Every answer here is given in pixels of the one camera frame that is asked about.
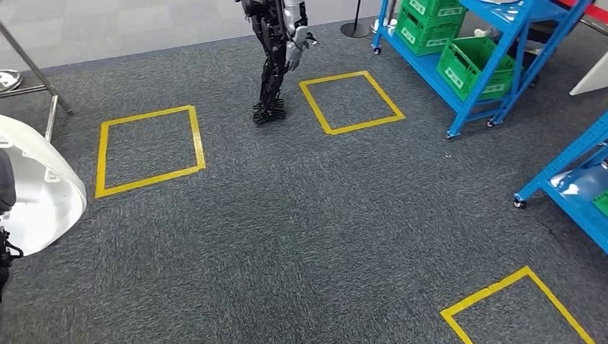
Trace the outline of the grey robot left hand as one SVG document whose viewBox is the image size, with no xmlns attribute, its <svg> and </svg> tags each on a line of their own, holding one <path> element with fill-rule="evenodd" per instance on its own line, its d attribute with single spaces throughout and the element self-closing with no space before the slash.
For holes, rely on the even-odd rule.
<svg viewBox="0 0 608 344">
<path fill-rule="evenodd" d="M 1 150 L 1 214 L 11 211 L 16 203 L 14 170 L 9 154 Z"/>
</svg>

